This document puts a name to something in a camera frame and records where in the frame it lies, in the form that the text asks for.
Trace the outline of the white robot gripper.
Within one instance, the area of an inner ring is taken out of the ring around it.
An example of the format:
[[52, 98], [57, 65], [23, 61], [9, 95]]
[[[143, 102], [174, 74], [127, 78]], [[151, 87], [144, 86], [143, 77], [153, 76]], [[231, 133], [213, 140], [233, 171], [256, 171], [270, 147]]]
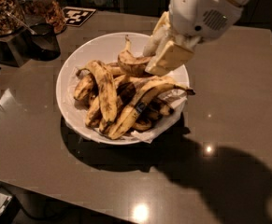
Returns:
[[239, 20], [243, 5], [244, 0], [170, 0], [169, 12], [162, 14], [144, 47], [143, 55], [153, 56], [145, 71], [161, 77], [186, 64], [194, 52], [174, 42], [176, 31], [217, 39]]

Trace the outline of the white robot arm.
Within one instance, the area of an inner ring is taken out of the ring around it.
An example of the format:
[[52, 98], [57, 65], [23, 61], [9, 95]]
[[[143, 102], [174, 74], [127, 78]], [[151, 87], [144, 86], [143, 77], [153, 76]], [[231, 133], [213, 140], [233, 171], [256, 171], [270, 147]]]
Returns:
[[196, 45], [222, 36], [250, 0], [170, 0], [143, 50], [145, 71], [163, 76], [186, 64]]

